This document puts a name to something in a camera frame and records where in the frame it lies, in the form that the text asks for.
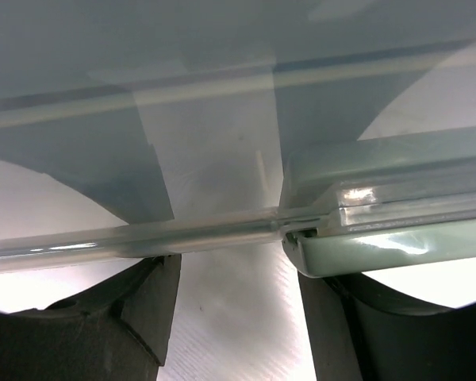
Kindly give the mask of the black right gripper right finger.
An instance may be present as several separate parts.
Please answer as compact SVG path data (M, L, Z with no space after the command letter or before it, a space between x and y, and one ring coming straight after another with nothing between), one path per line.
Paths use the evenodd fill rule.
M422 301L365 275L298 276L319 380L476 380L476 302Z

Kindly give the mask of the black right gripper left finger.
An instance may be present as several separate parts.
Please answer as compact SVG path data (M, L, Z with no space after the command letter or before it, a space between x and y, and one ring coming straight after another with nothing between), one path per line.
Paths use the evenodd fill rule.
M155 380L181 262L141 260L45 310L0 313L0 380Z

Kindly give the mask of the green toolbox with clear lid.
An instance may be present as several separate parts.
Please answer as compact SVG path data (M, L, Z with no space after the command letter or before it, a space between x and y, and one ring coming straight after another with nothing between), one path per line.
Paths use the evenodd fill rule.
M476 41L476 1L0 1L0 162L126 221L178 185L258 199L260 145L364 122Z

